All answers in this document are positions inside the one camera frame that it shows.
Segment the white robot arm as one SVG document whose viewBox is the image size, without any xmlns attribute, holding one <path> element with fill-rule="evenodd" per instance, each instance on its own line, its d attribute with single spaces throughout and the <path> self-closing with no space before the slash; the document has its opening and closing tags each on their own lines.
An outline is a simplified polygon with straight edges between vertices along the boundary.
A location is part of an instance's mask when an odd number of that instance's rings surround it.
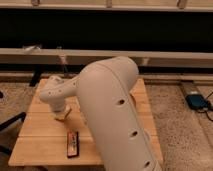
<svg viewBox="0 0 213 171">
<path fill-rule="evenodd" d="M 56 115 L 67 114 L 75 96 L 106 171 L 162 171 L 130 95 L 138 67 L 118 56 L 87 65 L 67 81 L 51 76 L 40 91 Z"/>
</svg>

